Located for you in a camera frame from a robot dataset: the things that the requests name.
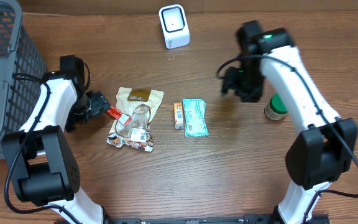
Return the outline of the red snack packet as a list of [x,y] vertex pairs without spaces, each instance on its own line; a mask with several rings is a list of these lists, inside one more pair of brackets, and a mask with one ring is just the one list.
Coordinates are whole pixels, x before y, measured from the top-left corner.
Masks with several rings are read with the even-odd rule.
[[110,106],[110,109],[108,109],[106,113],[124,126],[127,126],[132,120],[130,116],[124,114],[122,111],[113,106]]

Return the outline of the green lidded jar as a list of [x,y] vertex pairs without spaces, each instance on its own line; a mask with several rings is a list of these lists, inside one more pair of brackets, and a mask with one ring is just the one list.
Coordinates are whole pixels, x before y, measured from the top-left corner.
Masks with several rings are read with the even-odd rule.
[[264,113],[268,119],[278,121],[287,115],[288,110],[279,95],[275,94],[265,105]]

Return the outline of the white snack bag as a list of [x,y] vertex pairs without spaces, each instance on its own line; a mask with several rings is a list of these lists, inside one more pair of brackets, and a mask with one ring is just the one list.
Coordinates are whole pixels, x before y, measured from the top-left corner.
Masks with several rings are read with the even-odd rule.
[[124,126],[114,119],[106,142],[122,148],[130,146],[145,152],[152,152],[154,143],[150,124],[159,109],[164,92],[159,90],[120,87],[116,95],[115,108],[132,118]]

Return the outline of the teal snack pouch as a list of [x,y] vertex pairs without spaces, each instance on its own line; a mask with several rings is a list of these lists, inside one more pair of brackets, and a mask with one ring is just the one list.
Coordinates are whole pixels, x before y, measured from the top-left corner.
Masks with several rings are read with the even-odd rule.
[[202,99],[182,100],[185,116],[185,137],[209,136],[205,122],[206,103]]

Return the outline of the small orange box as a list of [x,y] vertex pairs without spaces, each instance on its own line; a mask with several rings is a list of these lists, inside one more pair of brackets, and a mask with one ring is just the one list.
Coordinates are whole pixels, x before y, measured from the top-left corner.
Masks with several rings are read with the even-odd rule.
[[174,120],[175,120],[175,129],[180,130],[184,128],[184,118],[183,118],[183,105],[181,102],[174,103]]

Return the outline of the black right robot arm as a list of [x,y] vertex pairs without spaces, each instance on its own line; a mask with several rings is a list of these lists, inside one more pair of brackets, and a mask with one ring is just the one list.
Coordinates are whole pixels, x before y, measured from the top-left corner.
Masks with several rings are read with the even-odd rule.
[[284,28],[264,31],[257,21],[237,31],[239,67],[221,65],[222,94],[233,90],[243,102],[260,100],[268,80],[293,120],[297,137],[285,156],[291,178],[285,198],[270,215],[246,215],[246,223],[327,223],[312,211],[322,194],[353,161],[358,129],[324,99],[309,76],[300,51]]

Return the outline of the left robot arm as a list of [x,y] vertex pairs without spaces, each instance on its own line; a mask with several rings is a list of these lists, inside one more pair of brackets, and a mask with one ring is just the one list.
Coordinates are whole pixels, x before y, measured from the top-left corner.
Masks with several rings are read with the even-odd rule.
[[28,120],[2,139],[8,165],[4,200],[15,213],[53,210],[67,223],[112,223],[107,211],[80,186],[80,171],[65,138],[75,123],[87,121],[100,94],[88,91],[90,70],[82,59],[60,58],[60,69],[38,78],[14,73],[15,81],[39,84],[40,96]]

